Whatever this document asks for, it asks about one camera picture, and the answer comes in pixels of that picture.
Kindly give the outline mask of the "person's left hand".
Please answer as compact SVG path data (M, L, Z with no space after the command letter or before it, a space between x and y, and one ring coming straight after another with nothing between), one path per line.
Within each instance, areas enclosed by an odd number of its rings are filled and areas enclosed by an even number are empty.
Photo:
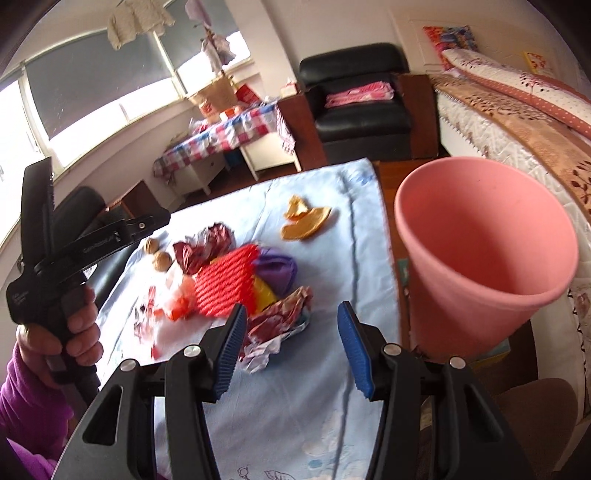
M67 320L73 337L66 344L66 352L78 365L92 366L102 357L103 347L99 341L100 329L96 324L95 293L89 286L84 287L84 298L84 306ZM45 385L57 389L46 358L61 353L60 341L43 326L32 323L17 327L16 345L26 366Z

